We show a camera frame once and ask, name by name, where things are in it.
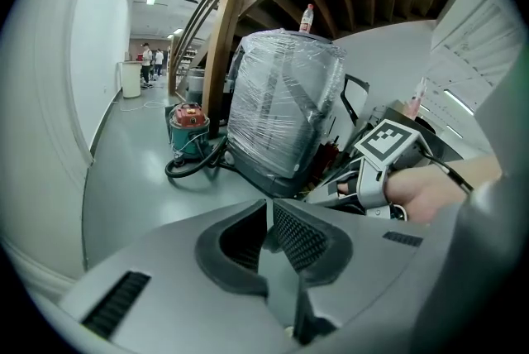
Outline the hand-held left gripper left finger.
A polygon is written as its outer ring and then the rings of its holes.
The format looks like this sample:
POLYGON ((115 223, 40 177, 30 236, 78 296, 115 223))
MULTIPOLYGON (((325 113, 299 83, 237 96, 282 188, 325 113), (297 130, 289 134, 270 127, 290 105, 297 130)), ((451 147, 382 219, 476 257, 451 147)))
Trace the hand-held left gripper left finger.
POLYGON ((259 199, 213 223, 198 237, 194 254, 212 282, 233 294, 266 296, 267 279, 258 273, 260 251, 267 236, 267 202, 259 199))

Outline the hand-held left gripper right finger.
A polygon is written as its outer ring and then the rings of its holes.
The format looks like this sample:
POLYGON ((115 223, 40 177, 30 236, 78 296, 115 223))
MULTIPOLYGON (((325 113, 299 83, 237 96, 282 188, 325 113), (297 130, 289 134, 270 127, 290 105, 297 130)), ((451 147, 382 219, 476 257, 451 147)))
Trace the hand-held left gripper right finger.
POLYGON ((275 199, 271 235, 307 286, 329 285, 348 266, 353 244, 340 228, 317 218, 302 203, 275 199))

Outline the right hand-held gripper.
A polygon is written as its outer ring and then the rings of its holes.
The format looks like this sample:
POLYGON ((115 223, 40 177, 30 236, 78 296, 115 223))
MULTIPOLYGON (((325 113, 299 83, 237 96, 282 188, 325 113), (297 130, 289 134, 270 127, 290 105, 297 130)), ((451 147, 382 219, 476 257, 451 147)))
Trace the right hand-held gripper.
POLYGON ((304 201, 326 208, 351 207, 354 213, 371 218, 407 221, 405 208, 388 200, 385 185, 392 172, 428 163, 432 151, 423 135, 384 119, 355 143, 355 149, 360 156, 340 175, 319 184, 304 201))

